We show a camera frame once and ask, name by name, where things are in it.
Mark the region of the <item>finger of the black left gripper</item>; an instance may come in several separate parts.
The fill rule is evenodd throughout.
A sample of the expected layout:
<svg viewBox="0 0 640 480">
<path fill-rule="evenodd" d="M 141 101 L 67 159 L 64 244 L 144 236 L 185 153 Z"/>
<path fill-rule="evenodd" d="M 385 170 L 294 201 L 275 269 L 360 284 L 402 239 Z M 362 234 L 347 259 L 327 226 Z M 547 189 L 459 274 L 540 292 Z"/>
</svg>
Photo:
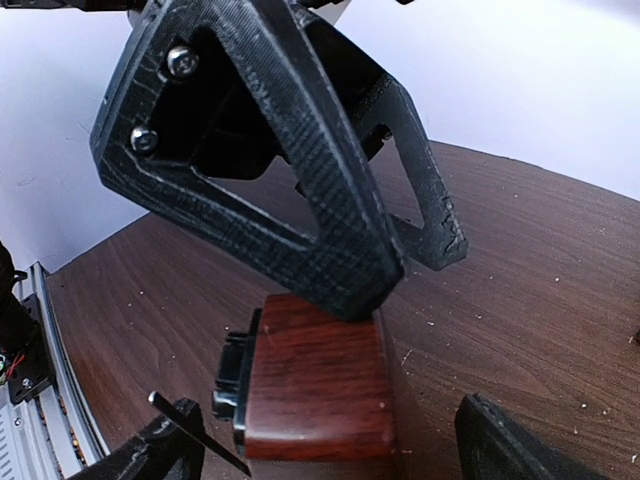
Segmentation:
<svg viewBox="0 0 640 480">
<path fill-rule="evenodd" d="M 343 320 L 378 308 L 404 274 L 347 108 L 317 47 L 337 31 L 295 1 L 150 1 L 90 135 L 101 182 Z M 317 231 L 222 186 L 276 157 Z"/>
<path fill-rule="evenodd" d="M 394 141 L 423 219 L 419 227 L 393 218 L 405 252 L 434 271 L 464 259 L 468 240 L 408 91 L 327 21 L 302 24 L 366 158 L 372 160 L 387 140 Z"/>
</svg>

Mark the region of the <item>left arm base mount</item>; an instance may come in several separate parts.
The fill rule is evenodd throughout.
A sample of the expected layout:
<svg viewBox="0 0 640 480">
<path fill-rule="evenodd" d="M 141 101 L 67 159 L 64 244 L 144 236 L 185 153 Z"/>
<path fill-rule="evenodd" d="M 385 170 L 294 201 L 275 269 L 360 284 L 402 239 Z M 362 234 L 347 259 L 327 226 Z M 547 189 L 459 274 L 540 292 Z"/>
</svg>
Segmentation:
<svg viewBox="0 0 640 480">
<path fill-rule="evenodd" d="M 35 293 L 22 300 L 13 293 L 25 280 L 28 274 L 14 266 L 9 250 L 1 245 L 1 377 L 13 405 L 57 384 L 41 302 Z"/>
</svg>

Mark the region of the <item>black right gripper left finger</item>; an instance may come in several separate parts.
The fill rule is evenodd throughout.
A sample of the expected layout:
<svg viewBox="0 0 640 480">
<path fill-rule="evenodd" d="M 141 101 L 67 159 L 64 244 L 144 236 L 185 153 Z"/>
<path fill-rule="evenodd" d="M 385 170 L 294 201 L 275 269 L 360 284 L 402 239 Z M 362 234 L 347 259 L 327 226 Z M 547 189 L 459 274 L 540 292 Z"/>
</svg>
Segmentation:
<svg viewBox="0 0 640 480">
<path fill-rule="evenodd" d="M 205 448 L 159 415 L 120 448 L 71 479 L 200 479 Z"/>
</svg>

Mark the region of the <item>red wooden metronome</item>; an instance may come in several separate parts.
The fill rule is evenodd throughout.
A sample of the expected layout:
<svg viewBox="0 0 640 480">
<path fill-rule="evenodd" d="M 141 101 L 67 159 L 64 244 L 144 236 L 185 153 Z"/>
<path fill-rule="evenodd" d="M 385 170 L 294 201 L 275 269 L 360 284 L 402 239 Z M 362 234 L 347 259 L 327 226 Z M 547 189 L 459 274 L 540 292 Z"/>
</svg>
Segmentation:
<svg viewBox="0 0 640 480">
<path fill-rule="evenodd" d="M 251 461 L 355 462 L 394 455 L 396 359 L 380 312 L 340 320 L 270 295 L 227 335 L 212 410 Z"/>
</svg>

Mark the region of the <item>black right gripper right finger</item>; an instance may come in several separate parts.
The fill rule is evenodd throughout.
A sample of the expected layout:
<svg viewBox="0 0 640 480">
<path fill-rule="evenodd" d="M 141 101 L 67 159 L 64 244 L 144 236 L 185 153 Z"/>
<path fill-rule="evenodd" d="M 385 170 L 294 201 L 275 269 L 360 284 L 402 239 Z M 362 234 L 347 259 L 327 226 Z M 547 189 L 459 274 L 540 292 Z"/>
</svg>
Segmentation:
<svg viewBox="0 0 640 480">
<path fill-rule="evenodd" d="M 580 402 L 524 412 L 479 393 L 454 417 L 463 479 L 637 479 L 639 419 Z"/>
</svg>

